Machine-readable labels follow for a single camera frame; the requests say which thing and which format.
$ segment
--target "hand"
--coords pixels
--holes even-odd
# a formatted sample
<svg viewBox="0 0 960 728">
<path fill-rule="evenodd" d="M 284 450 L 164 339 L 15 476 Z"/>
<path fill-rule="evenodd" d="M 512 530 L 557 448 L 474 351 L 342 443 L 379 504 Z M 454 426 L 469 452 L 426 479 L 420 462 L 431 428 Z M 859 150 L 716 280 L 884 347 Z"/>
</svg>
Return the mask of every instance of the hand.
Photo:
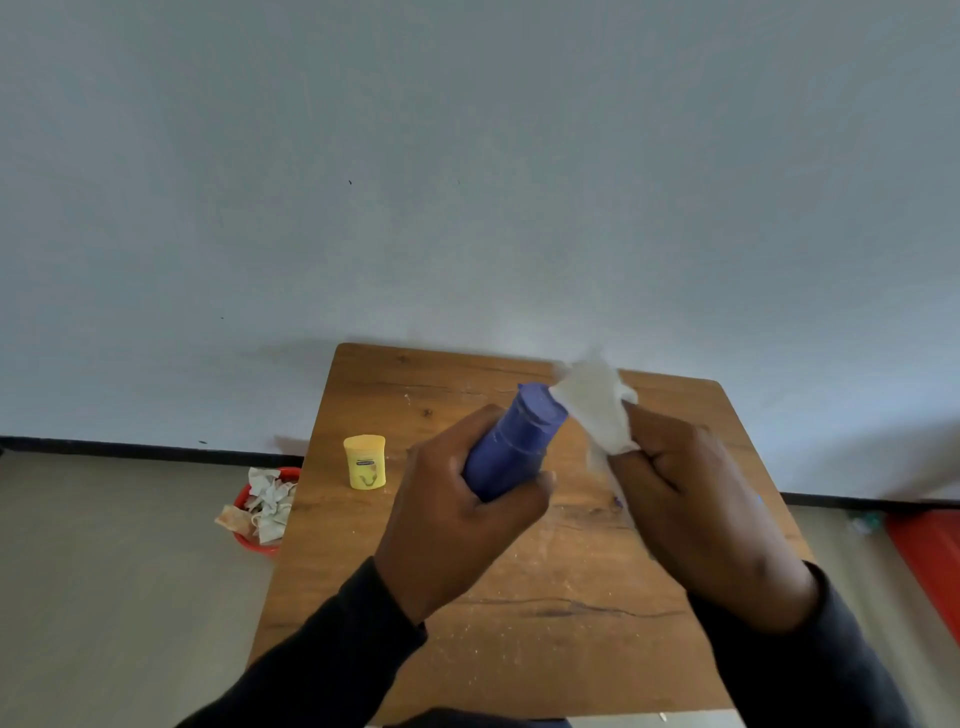
<svg viewBox="0 0 960 728">
<path fill-rule="evenodd" d="M 624 403 L 641 452 L 610 458 L 643 543 L 690 592 L 754 629 L 788 632 L 816 579 L 723 444 L 705 429 Z"/>
<path fill-rule="evenodd" d="M 470 449 L 503 412 L 488 404 L 414 446 L 407 457 L 373 563 L 414 624 L 473 586 L 550 504 L 552 473 L 540 473 L 489 503 L 461 477 Z"/>
</svg>

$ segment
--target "plastic bottle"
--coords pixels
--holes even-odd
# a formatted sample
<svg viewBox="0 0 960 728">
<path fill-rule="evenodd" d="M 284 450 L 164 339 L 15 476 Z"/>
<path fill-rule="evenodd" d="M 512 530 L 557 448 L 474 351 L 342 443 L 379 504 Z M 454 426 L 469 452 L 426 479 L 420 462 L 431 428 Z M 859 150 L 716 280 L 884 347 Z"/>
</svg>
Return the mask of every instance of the plastic bottle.
<svg viewBox="0 0 960 728">
<path fill-rule="evenodd" d="M 469 488 L 488 502 L 536 477 L 546 446 L 565 419 L 566 410 L 550 397 L 546 384 L 520 384 L 510 409 L 467 456 Z"/>
</svg>

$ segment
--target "wooden table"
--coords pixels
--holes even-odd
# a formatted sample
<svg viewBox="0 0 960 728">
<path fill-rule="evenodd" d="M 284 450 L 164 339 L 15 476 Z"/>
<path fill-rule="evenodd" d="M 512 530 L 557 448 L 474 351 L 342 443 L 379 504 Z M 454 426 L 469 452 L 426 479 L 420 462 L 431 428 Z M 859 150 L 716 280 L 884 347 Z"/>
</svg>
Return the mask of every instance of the wooden table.
<svg viewBox="0 0 960 728">
<path fill-rule="evenodd" d="M 731 450 L 793 547 L 810 551 L 715 381 L 623 372 L 647 407 L 707 425 Z M 406 449 L 523 381 L 553 380 L 542 361 L 362 344 L 337 348 L 290 523 L 253 641 L 256 658 L 297 629 L 373 553 Z M 343 441 L 387 438 L 387 485 L 354 491 Z M 427 622 L 374 723 L 445 705 L 515 717 L 730 707 L 706 637 L 677 586 L 624 524 L 585 463 L 568 421 L 545 467 L 549 511 L 470 592 Z"/>
</svg>

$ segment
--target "red bucket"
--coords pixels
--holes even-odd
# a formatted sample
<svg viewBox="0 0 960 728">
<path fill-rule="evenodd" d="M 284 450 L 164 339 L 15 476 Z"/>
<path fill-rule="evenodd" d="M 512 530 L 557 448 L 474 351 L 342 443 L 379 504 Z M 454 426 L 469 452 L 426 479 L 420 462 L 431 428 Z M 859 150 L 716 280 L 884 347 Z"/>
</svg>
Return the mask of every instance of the red bucket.
<svg viewBox="0 0 960 728">
<path fill-rule="evenodd" d="M 277 468 L 280 471 L 280 481 L 283 483 L 289 483 L 291 480 L 300 480 L 300 468 Z M 250 483 L 244 486 L 243 490 L 240 491 L 240 495 L 237 496 L 236 500 L 233 502 L 237 508 L 243 510 L 243 504 L 247 502 L 247 498 L 250 497 Z M 259 553 L 265 553 L 268 556 L 273 556 L 280 550 L 280 544 L 269 544 L 267 546 L 261 546 L 260 544 L 251 544 L 247 539 L 241 536 L 239 533 L 234 531 L 233 538 L 237 540 L 237 543 L 243 548 L 248 548 L 251 551 L 257 551 Z"/>
</svg>

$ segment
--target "black sleeve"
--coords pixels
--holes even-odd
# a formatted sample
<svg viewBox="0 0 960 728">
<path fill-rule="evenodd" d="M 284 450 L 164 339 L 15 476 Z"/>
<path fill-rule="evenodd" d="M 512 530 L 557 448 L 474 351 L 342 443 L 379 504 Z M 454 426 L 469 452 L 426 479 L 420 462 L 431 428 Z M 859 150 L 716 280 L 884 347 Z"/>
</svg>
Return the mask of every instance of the black sleeve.
<svg viewBox="0 0 960 728">
<path fill-rule="evenodd" d="M 915 725 L 850 609 L 827 576 L 807 565 L 820 584 L 820 600 L 790 634 L 758 633 L 720 607 L 688 596 L 743 722 L 750 728 Z"/>
<path fill-rule="evenodd" d="M 200 726 L 365 726 L 423 643 L 367 559 L 297 632 L 184 720 Z"/>
</svg>

